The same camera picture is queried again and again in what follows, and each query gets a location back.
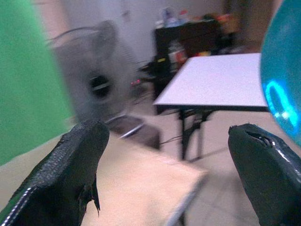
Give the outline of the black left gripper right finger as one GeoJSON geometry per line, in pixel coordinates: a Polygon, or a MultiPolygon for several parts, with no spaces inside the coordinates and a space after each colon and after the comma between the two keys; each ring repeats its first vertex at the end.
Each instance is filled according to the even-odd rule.
{"type": "Polygon", "coordinates": [[[261,226],[301,224],[301,159],[278,136],[254,125],[231,126],[228,147],[261,226]]]}

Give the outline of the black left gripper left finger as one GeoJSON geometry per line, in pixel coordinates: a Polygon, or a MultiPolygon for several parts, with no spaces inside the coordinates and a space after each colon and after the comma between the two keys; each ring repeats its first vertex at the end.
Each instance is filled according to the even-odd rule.
{"type": "Polygon", "coordinates": [[[100,209],[97,168],[110,137],[100,120],[62,135],[14,191],[0,213],[3,226],[79,226],[87,204],[100,209]]]}

